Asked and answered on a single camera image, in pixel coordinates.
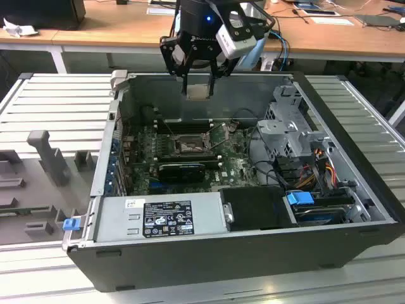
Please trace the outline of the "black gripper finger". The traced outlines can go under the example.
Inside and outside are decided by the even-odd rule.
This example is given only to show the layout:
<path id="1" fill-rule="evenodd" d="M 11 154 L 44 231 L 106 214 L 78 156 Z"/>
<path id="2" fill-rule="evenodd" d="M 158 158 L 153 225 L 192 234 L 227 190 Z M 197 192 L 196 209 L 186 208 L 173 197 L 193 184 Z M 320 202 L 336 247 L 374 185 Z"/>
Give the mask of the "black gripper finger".
<path id="1" fill-rule="evenodd" d="M 217 58 L 224 59 L 221 65 L 218 65 Z M 222 51 L 212 51 L 209 53 L 209 66 L 211 69 L 209 76 L 209 95 L 214 94 L 215 83 L 222 77 L 228 77 L 238 64 L 238 58 L 228 59 Z"/>
<path id="2" fill-rule="evenodd" d="M 182 94 L 187 94 L 188 74 L 191 68 L 191 49 L 187 53 L 185 37 L 162 36 L 159 41 L 159 48 L 166 65 L 168 73 L 182 79 Z"/>

